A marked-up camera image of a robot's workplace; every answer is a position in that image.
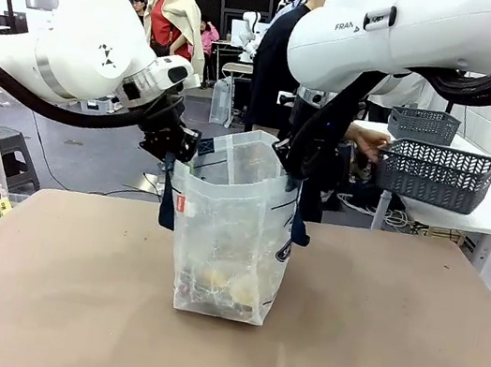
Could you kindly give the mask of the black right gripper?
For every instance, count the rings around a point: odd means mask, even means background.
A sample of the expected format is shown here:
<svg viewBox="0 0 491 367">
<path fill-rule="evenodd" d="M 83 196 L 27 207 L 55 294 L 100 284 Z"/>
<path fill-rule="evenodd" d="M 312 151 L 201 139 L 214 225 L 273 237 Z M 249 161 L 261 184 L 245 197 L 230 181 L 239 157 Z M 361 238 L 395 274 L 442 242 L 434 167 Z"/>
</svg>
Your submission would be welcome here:
<svg viewBox="0 0 491 367">
<path fill-rule="evenodd" d="M 286 138 L 283 140 L 276 141 L 273 143 L 272 148 L 274 153 L 277 156 L 277 159 L 280 161 L 280 164 L 283 168 L 287 168 L 289 166 L 289 156 L 290 156 L 290 138 Z"/>
</svg>

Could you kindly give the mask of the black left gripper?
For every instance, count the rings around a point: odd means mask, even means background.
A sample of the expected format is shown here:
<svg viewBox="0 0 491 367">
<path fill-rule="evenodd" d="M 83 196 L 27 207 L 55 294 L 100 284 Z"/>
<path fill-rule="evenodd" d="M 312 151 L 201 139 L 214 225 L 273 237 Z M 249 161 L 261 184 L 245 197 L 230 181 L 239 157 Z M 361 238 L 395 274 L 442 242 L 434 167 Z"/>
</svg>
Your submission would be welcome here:
<svg viewBox="0 0 491 367">
<path fill-rule="evenodd" d="M 158 160 L 165 161 L 173 155 L 176 160 L 187 162 L 198 150 L 202 133 L 189 129 L 183 121 L 184 100 L 180 95 L 162 96 L 142 113 L 143 140 L 139 145 Z"/>
</svg>

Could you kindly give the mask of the person's left hand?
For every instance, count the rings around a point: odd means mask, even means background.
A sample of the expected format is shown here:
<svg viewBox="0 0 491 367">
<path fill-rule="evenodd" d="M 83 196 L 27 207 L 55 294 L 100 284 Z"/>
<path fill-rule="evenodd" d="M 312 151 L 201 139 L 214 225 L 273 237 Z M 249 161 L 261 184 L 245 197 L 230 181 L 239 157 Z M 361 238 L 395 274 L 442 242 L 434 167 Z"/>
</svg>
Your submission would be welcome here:
<svg viewBox="0 0 491 367">
<path fill-rule="evenodd" d="M 349 138 L 356 144 L 359 151 L 374 163 L 379 160 L 379 148 L 389 144 L 392 139 L 388 134 L 358 125 L 350 128 Z"/>
</svg>

